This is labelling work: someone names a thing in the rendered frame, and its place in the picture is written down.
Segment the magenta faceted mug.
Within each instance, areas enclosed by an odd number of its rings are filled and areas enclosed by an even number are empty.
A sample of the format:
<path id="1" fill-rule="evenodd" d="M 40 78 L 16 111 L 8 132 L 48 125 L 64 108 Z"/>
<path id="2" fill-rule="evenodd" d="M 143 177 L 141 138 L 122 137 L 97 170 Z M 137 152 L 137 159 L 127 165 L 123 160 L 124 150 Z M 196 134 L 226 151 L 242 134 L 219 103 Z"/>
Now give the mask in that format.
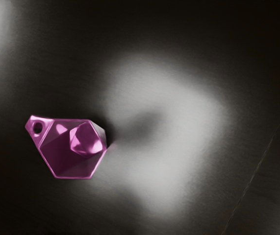
<path id="1" fill-rule="evenodd" d="M 25 128 L 58 179 L 91 179 L 107 151 L 105 130 L 89 119 L 31 115 Z"/>

